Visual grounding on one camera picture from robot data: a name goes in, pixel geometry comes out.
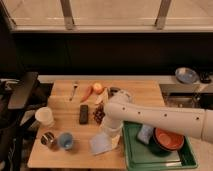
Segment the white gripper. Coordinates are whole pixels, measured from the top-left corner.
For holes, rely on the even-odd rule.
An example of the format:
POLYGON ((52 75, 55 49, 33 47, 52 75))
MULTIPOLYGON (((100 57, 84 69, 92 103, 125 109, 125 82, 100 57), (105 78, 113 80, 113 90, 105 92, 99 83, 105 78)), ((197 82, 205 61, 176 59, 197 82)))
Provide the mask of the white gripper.
POLYGON ((108 149, 115 149, 118 146, 120 140, 120 135, 116 135, 115 137, 111 137, 109 135, 106 136, 106 146, 108 149))

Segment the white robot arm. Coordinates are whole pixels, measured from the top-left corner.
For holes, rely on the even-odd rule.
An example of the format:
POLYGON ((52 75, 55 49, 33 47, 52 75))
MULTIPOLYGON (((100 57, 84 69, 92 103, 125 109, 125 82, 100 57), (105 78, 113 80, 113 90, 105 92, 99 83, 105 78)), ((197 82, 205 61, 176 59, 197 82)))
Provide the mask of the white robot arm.
POLYGON ((120 90, 104 105, 102 130, 110 137, 121 132, 124 121, 147 124, 213 144, 213 110, 146 107, 132 103, 129 92, 120 90))

